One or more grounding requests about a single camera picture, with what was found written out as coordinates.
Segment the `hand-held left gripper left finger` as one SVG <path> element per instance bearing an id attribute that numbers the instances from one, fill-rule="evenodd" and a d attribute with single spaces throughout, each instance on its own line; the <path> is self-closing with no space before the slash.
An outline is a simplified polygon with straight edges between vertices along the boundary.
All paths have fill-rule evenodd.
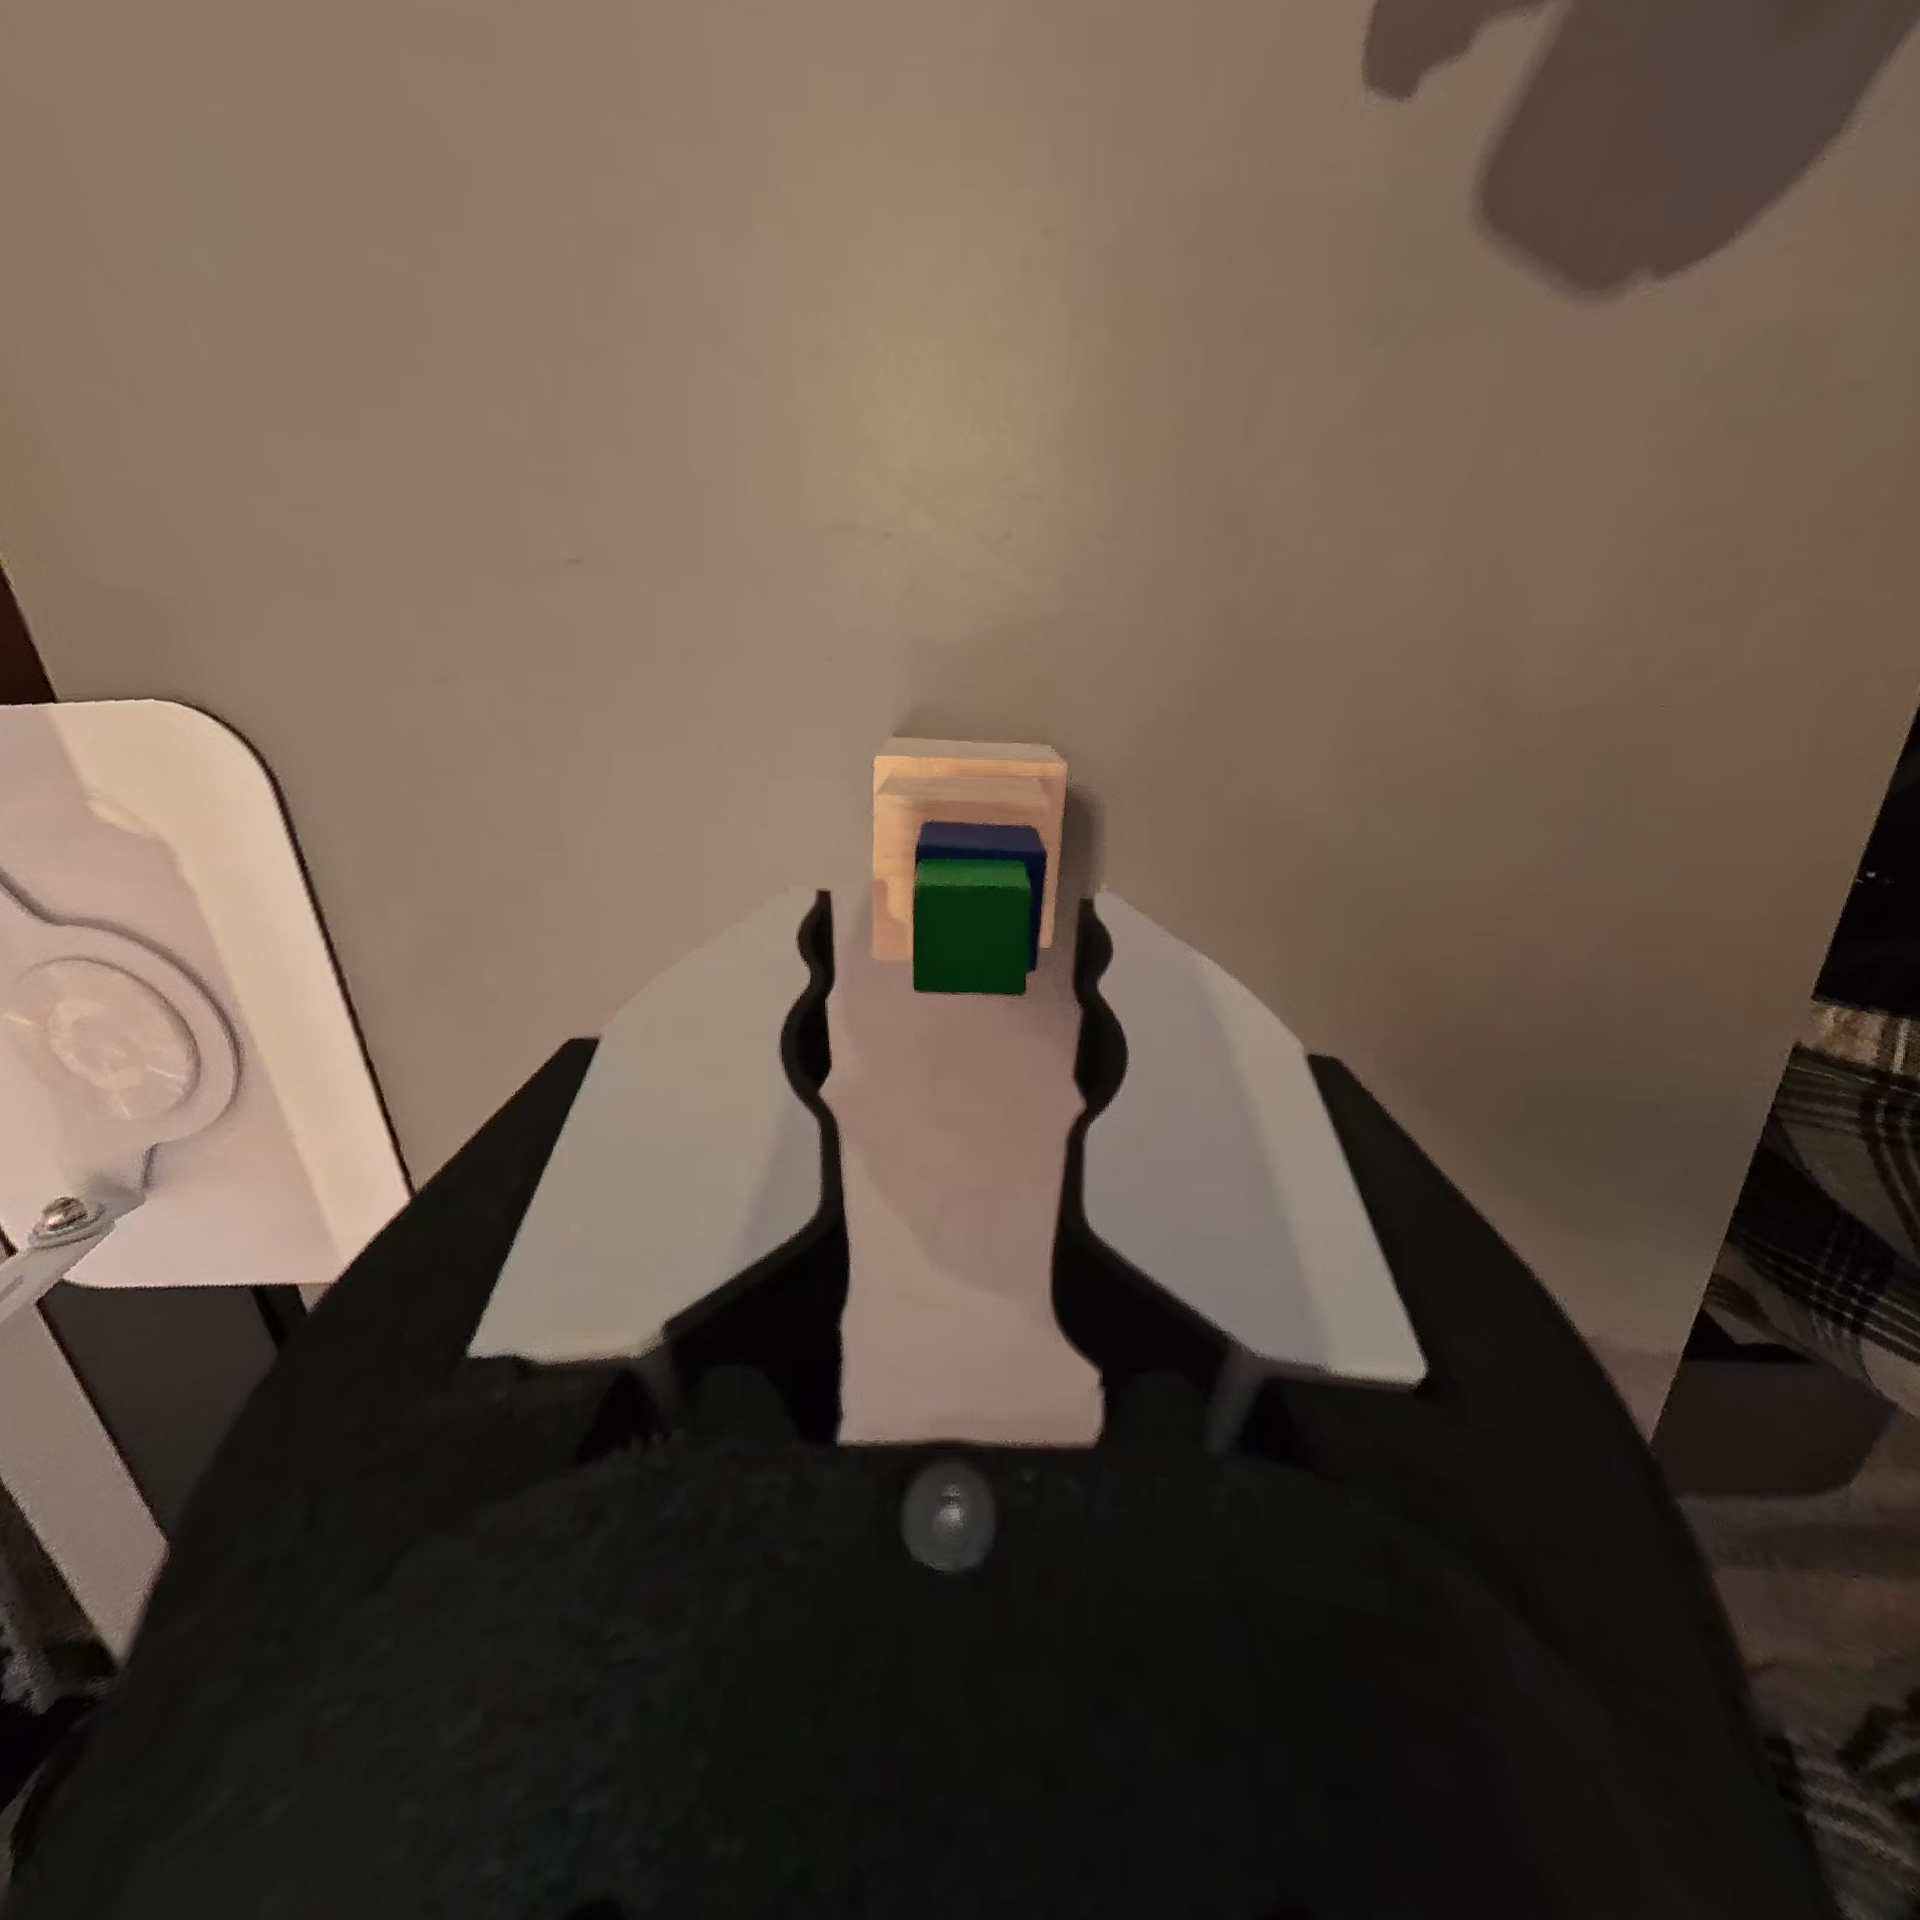
<path id="1" fill-rule="evenodd" d="M 682 1423 L 751 1371 L 800 1439 L 842 1422 L 850 1251 L 831 1071 L 831 898 L 781 894 L 592 1044 L 469 1340 L 472 1361 L 625 1364 Z"/>

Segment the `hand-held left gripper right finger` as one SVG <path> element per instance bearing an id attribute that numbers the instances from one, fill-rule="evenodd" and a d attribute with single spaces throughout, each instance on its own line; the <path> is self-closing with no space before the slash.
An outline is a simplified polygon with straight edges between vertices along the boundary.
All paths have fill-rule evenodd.
<path id="1" fill-rule="evenodd" d="M 1306 1046 L 1234 973 L 1117 894 L 1080 903 L 1084 1110 L 1050 1301 L 1106 1403 L 1181 1375 L 1207 1450 L 1270 1382 L 1409 1391 L 1426 1355 Z"/>

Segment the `small green wooden cube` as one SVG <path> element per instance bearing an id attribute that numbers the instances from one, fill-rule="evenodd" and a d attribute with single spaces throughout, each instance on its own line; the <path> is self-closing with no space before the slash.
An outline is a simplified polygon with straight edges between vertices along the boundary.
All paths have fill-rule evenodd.
<path id="1" fill-rule="evenodd" d="M 1007 855 L 933 857 L 913 876 L 912 978 L 918 994 L 1021 997 L 1032 879 Z"/>

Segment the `medium natural wooden cube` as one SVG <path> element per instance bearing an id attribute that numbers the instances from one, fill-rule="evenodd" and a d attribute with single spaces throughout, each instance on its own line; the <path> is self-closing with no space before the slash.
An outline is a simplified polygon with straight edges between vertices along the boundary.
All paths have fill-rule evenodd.
<path id="1" fill-rule="evenodd" d="M 890 772 L 872 797 L 870 956 L 902 965 L 913 948 L 913 891 L 926 826 L 1021 827 L 1039 841 L 1037 946 L 1050 943 L 1065 789 L 1039 775 Z"/>

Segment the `blue wooden cube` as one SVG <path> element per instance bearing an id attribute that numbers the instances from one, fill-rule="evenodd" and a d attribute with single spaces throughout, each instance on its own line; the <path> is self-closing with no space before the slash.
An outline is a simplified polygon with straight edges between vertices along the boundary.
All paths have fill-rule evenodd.
<path id="1" fill-rule="evenodd" d="M 1039 932 L 1047 898 L 1048 853 L 1031 823 L 922 823 L 916 867 L 954 860 L 1012 860 L 1029 879 L 1026 972 L 1039 962 Z"/>

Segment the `large natural wooden cube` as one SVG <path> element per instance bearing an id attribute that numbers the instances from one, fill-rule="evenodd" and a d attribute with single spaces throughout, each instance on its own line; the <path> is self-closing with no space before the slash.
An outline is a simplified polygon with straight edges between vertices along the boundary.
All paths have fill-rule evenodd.
<path id="1" fill-rule="evenodd" d="M 1062 786 L 1062 815 L 1066 793 L 1065 756 L 1037 743 L 988 743 L 957 739 L 926 739 L 926 735 L 894 735 L 872 759 L 870 791 L 876 791 L 890 772 L 926 772 L 926 775 L 1036 775 L 1058 781 Z M 870 903 L 872 903 L 872 797 L 870 797 Z M 1062 843 L 1058 867 L 1058 895 L 1062 874 Z M 1054 929 L 1058 917 L 1058 898 L 1054 906 Z"/>

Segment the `white mount plate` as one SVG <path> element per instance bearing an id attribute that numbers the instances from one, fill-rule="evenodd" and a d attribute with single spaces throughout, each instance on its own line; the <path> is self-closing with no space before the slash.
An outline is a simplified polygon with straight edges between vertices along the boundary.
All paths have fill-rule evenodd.
<path id="1" fill-rule="evenodd" d="M 7 1245 L 313 1303 L 407 1199 L 265 764 L 182 705 L 7 705 Z"/>

